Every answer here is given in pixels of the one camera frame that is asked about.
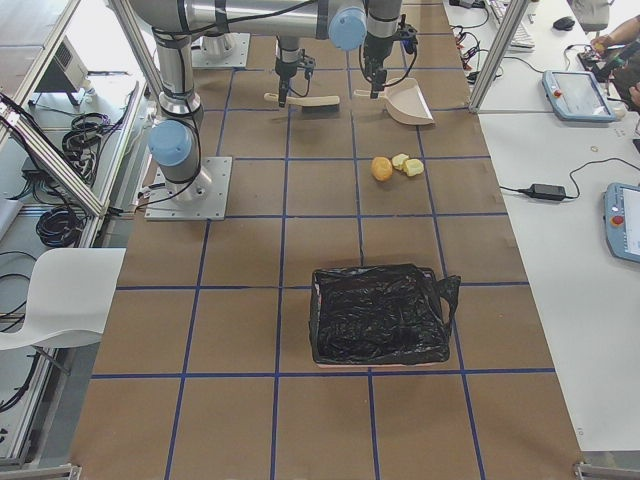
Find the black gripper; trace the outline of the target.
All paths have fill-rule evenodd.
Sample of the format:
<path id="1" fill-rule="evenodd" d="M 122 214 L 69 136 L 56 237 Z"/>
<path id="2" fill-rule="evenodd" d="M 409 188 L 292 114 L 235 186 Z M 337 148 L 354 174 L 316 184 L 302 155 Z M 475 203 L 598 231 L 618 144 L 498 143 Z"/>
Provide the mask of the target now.
<path id="1" fill-rule="evenodd" d="M 275 72 L 279 77 L 278 105 L 280 107 L 286 106 L 290 81 L 298 70 L 302 69 L 305 79 L 310 81 L 315 67 L 315 59 L 307 55 L 302 48 L 294 50 L 276 48 Z"/>
<path id="2" fill-rule="evenodd" d="M 371 84 L 370 98 L 377 99 L 387 80 L 385 60 L 391 55 L 392 44 L 365 44 L 362 54 L 363 76 Z"/>

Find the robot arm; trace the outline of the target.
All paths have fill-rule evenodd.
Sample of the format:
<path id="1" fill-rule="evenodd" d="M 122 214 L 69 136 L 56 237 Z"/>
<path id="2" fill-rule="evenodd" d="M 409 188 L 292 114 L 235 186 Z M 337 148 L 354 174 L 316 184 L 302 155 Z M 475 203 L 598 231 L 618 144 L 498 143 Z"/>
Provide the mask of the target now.
<path id="1" fill-rule="evenodd" d="M 328 38 L 339 50 L 351 51 L 363 44 L 366 34 L 366 15 L 362 7 L 349 5 L 339 7 L 328 24 Z M 311 79 L 316 61 L 300 47 L 300 39 L 291 36 L 280 36 L 276 40 L 275 72 L 279 78 L 278 92 L 265 94 L 264 99 L 278 103 L 280 108 L 299 106 L 306 111 L 334 111 L 340 106 L 337 95 L 309 95 Z M 304 71 L 307 88 L 304 94 L 296 93 L 291 80 L 299 70 Z"/>
<path id="2" fill-rule="evenodd" d="M 157 98 L 159 119 L 148 149 L 159 168 L 164 192 L 153 205 L 175 210 L 197 207 L 212 199 L 223 202 L 227 177 L 213 172 L 228 167 L 228 158 L 205 158 L 201 144 L 202 102 L 196 91 L 197 69 L 234 68 L 250 35 L 275 39 L 278 89 L 266 100 L 284 108 L 333 112 L 337 96 L 297 93 L 297 73 L 313 77 L 315 59 L 300 42 L 328 40 L 338 50 L 359 51 L 363 77 L 373 99 L 403 83 L 387 76 L 385 61 L 395 44 L 416 51 L 416 31 L 406 23 L 399 1 L 127 1 L 132 23 L 151 30 L 156 52 L 139 50 L 138 62 Z"/>

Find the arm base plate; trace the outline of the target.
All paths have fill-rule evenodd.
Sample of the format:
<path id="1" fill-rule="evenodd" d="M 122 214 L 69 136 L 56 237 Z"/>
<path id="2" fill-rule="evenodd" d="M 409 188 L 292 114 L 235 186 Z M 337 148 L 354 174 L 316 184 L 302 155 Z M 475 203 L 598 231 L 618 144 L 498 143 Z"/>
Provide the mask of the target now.
<path id="1" fill-rule="evenodd" d="M 188 187 L 167 182 L 157 167 L 154 181 L 162 187 L 150 192 L 145 218 L 149 221 L 224 220 L 232 163 L 231 157 L 205 157 L 199 175 Z"/>
<path id="2" fill-rule="evenodd" d="M 194 69 L 245 68 L 251 36 L 248 33 L 225 33 L 202 36 L 192 43 Z"/>

